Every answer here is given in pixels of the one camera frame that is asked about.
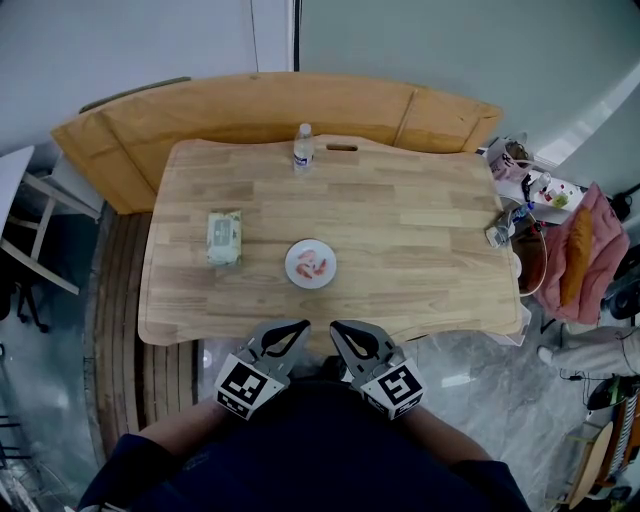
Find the gray pants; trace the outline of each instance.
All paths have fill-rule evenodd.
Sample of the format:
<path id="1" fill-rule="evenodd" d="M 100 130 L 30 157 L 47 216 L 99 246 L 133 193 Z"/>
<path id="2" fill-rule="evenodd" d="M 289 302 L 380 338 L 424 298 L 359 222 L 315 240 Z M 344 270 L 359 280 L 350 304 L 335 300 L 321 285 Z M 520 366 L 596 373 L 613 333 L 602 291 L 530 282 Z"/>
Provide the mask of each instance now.
<path id="1" fill-rule="evenodd" d="M 640 330 L 628 327 L 598 327 L 582 334 L 562 336 L 551 365 L 587 373 L 640 374 Z"/>

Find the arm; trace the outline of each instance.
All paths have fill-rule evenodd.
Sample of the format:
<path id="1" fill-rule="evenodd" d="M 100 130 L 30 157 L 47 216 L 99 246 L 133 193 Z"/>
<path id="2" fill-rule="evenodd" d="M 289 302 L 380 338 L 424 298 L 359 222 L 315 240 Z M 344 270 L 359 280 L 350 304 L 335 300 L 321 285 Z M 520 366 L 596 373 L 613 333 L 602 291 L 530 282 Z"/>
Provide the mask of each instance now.
<path id="1" fill-rule="evenodd" d="M 468 460 L 492 460 L 478 443 L 420 406 L 405 413 L 400 421 L 422 447 L 446 466 Z"/>
<path id="2" fill-rule="evenodd" d="M 138 435 L 162 446 L 171 455 L 187 457 L 195 452 L 229 416 L 212 397 L 149 425 Z"/>
<path id="3" fill-rule="evenodd" d="M 224 407 L 208 398 L 139 434 L 125 434 L 84 493 L 78 510 L 104 503 L 128 506 L 136 496 L 178 471 L 182 461 L 195 453 L 227 416 Z"/>

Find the orange cushion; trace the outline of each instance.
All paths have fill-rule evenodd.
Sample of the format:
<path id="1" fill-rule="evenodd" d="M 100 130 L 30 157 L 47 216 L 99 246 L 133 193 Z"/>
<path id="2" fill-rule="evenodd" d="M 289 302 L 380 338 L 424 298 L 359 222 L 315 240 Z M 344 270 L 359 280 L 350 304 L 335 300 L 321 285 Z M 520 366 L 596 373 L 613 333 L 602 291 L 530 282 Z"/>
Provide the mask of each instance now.
<path id="1" fill-rule="evenodd" d="M 591 212 L 581 208 L 573 221 L 567 240 L 567 268 L 560 278 L 560 304 L 566 306 L 580 291 L 584 275 L 589 268 L 593 222 Z"/>

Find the chair leg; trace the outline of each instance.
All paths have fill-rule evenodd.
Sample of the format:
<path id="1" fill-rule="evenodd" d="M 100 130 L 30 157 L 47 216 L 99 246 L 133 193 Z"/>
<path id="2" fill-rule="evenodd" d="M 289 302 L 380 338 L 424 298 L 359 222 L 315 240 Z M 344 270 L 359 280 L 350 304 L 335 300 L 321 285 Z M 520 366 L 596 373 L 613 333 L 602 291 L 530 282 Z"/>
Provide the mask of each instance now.
<path id="1" fill-rule="evenodd" d="M 24 294 L 27 297 L 27 304 L 29 304 L 29 310 L 31 311 L 31 316 L 33 317 L 33 321 L 38 326 L 41 332 L 48 332 L 49 327 L 45 324 L 41 324 L 40 319 L 38 318 L 38 310 L 36 309 L 36 303 L 33 300 L 33 294 L 31 293 L 31 286 L 25 286 Z"/>

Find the white wall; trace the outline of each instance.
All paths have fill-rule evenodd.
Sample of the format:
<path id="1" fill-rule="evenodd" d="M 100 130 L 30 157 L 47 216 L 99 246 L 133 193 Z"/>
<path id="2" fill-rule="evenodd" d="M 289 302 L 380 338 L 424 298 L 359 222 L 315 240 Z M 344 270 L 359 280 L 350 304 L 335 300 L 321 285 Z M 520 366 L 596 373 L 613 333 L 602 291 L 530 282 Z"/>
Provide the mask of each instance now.
<path id="1" fill-rule="evenodd" d="M 636 87 L 600 129 L 555 169 L 554 175 L 585 187 L 596 181 L 605 194 L 624 192 L 640 183 L 639 147 L 640 87 Z"/>
<path id="2" fill-rule="evenodd" d="M 0 153 L 39 144 L 85 104 L 182 75 L 257 70 L 250 0 L 5 0 Z"/>
<path id="3" fill-rule="evenodd" d="M 631 0 L 303 0 L 302 71 L 429 85 L 505 111 L 536 150 L 640 62 Z"/>

